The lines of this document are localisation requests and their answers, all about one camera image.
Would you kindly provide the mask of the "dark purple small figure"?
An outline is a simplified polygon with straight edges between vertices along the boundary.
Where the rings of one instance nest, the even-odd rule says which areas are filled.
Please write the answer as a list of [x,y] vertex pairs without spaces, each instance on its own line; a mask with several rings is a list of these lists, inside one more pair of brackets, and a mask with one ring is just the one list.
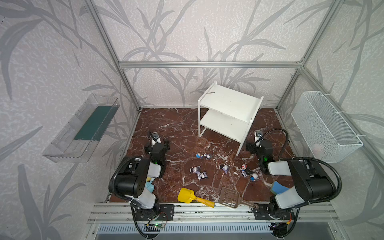
[[222,165],[220,165],[219,168],[220,168],[221,170],[223,170],[225,174],[227,174],[228,171],[229,171],[229,167],[228,167],[228,165],[226,165],[226,164],[222,164]]

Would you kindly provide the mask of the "black purple Kuromi figure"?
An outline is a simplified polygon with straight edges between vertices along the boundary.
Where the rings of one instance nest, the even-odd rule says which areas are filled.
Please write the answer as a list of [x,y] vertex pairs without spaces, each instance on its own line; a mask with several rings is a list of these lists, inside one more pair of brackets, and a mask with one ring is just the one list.
[[201,166],[196,166],[190,168],[191,174],[201,174]]

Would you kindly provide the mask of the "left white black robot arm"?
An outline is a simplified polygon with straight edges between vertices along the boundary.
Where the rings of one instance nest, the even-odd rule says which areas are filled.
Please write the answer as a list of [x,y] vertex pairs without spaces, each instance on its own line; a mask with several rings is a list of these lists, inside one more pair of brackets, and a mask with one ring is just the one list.
[[166,171],[169,141],[155,143],[146,149],[149,158],[124,157],[109,182],[109,192],[126,200],[137,211],[160,211],[159,200],[146,187],[147,178],[162,178]]

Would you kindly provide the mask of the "white two-tier shelf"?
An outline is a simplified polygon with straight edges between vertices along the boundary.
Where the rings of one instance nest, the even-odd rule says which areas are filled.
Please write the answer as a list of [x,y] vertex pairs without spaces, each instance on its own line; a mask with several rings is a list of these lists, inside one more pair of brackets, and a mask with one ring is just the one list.
[[209,129],[236,141],[238,156],[263,100],[213,82],[198,99],[198,136]]

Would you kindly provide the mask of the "red Doraemon figure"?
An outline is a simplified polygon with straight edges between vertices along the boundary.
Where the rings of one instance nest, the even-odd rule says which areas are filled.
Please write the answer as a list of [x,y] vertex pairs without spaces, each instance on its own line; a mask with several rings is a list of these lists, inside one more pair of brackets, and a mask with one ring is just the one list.
[[243,164],[240,168],[242,175],[246,178],[249,176],[252,176],[253,172],[249,169],[249,167],[246,164]]

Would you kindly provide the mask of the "blue white small figure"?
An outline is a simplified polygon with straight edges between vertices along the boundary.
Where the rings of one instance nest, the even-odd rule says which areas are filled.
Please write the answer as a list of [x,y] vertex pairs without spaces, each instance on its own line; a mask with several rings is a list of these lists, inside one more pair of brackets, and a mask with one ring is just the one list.
[[258,179],[258,175],[256,173],[253,173],[250,177],[251,181],[254,182]]

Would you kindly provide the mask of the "blue yellow sponge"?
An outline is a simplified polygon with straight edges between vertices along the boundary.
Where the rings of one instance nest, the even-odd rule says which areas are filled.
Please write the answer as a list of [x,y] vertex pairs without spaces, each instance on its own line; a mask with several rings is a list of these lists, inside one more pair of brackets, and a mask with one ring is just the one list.
[[288,187],[285,187],[283,185],[281,185],[279,182],[277,181],[274,181],[271,185],[271,188],[270,188],[270,191],[274,194],[274,195],[278,195],[278,194],[281,194],[281,193],[284,193],[286,192],[287,190],[289,190]]

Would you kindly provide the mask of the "yellow toy shovel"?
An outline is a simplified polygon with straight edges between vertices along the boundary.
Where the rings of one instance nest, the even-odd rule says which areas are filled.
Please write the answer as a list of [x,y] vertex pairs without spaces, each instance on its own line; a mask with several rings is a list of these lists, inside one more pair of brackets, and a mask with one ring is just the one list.
[[193,190],[182,188],[178,195],[178,201],[186,204],[190,204],[192,201],[200,202],[208,207],[214,208],[215,203],[209,200],[204,200],[195,196]]

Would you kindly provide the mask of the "blue Doraemon figure pair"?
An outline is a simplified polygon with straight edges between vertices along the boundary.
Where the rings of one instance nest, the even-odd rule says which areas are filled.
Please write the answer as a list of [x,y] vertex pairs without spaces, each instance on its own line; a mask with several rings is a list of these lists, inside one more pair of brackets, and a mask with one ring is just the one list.
[[212,156],[210,154],[200,154],[200,153],[197,153],[196,157],[198,159],[208,159],[208,160],[212,158]]

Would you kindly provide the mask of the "pink item in basket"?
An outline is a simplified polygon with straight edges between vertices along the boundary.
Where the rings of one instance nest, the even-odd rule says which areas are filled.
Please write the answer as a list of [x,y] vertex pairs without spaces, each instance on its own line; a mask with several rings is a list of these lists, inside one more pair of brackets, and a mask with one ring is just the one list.
[[312,153],[316,159],[321,160],[325,156],[323,144],[314,144],[311,148]]

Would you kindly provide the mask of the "brown slotted toy spatula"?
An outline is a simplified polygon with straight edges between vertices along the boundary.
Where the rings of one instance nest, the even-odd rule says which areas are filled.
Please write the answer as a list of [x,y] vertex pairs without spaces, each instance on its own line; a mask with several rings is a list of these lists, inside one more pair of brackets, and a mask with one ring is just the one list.
[[232,209],[237,209],[239,205],[246,205],[254,209],[259,208],[258,204],[243,200],[238,191],[225,187],[221,189],[219,203]]

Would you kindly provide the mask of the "small circuit board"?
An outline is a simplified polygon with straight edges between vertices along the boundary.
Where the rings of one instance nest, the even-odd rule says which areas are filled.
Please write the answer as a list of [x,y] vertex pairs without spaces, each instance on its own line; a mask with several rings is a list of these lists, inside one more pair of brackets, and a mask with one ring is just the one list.
[[160,231],[160,229],[165,228],[167,223],[148,223],[145,225],[147,231]]

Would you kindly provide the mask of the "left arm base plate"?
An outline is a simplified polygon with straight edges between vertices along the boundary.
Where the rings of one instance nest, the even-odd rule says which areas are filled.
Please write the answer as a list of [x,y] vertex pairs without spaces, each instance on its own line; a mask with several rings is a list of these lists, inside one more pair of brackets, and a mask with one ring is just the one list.
[[175,213],[175,205],[160,204],[152,209],[134,209],[134,215],[137,221],[149,221],[152,219],[160,221],[172,221]]

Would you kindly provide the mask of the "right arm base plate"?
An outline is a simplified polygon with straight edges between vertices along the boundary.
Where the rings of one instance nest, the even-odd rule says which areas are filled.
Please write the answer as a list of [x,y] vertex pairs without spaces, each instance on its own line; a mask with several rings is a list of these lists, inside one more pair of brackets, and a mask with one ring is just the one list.
[[255,220],[289,222],[296,216],[293,209],[274,209],[270,208],[269,204],[259,204],[258,209],[250,207],[250,210],[254,214]]

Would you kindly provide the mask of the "clear plastic wall bin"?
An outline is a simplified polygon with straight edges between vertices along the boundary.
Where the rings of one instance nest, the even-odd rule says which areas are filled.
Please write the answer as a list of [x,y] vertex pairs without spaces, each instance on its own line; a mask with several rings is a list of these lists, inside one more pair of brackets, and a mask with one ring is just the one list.
[[43,151],[55,163],[86,163],[120,107],[117,97],[90,94]]

